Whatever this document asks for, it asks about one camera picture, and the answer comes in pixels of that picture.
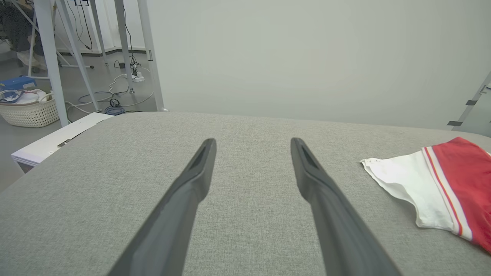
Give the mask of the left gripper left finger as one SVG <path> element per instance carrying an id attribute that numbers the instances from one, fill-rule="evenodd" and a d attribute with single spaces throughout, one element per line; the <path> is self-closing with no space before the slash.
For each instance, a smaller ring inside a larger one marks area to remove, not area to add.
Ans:
<path id="1" fill-rule="evenodd" d="M 216 140 L 204 140 L 113 265 L 110 276 L 182 275 L 198 205 L 210 190 L 215 158 Z"/>

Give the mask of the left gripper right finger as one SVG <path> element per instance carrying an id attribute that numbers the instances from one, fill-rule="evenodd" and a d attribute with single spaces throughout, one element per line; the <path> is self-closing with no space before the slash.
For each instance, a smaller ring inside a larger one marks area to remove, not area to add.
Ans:
<path id="1" fill-rule="evenodd" d="M 399 276 L 371 233 L 307 144 L 291 139 L 297 187 L 310 204 L 328 276 Z"/>

